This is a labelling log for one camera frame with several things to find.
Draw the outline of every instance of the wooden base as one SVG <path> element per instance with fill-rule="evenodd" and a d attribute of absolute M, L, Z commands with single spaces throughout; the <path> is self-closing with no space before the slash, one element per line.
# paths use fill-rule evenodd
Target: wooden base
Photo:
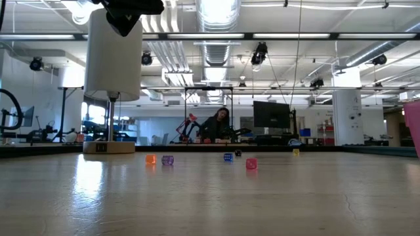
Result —
<path fill-rule="evenodd" d="M 136 151 L 134 142 L 84 142 L 84 154 L 123 154 Z"/>

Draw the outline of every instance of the pink die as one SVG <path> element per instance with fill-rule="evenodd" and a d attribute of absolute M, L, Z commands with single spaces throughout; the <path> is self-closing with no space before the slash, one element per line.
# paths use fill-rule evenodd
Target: pink die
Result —
<path fill-rule="evenodd" d="M 247 159 L 247 169 L 254 170 L 258 167 L 258 160 L 257 158 L 248 158 Z"/>

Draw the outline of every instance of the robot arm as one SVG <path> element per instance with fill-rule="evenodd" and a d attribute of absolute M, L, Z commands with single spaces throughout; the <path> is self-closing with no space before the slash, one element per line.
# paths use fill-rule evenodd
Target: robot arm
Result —
<path fill-rule="evenodd" d="M 197 123 L 197 117 L 193 116 L 192 114 L 190 114 L 189 117 L 187 117 L 177 128 L 177 132 L 180 135 L 179 140 L 180 141 L 185 141 L 188 140 L 191 130 L 188 133 L 188 135 L 186 134 L 186 129 L 188 128 L 188 125 L 190 125 L 190 123 Z"/>

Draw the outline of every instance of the blue die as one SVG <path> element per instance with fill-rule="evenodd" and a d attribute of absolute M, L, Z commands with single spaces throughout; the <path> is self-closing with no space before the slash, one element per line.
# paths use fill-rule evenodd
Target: blue die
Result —
<path fill-rule="evenodd" d="M 224 158 L 224 161 L 233 161 L 234 155 L 232 153 L 225 153 L 223 158 Z"/>

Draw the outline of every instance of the computer monitor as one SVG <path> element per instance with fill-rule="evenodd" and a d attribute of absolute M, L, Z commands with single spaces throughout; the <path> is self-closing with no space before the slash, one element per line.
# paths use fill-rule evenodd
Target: computer monitor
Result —
<path fill-rule="evenodd" d="M 34 106 L 30 108 L 21 107 L 20 109 L 22 110 L 22 113 L 24 115 L 21 127 L 32 127 L 33 112 L 35 111 L 35 107 Z M 17 113 L 18 112 L 15 107 L 10 109 L 10 114 L 14 114 L 14 115 L 10 116 L 9 118 L 9 126 L 13 126 L 17 124 L 18 122 Z"/>
<path fill-rule="evenodd" d="M 32 127 L 34 110 L 35 110 L 35 107 L 33 106 L 24 112 L 24 120 L 22 122 L 22 127 Z"/>
<path fill-rule="evenodd" d="M 290 128 L 289 105 L 254 101 L 254 127 Z"/>

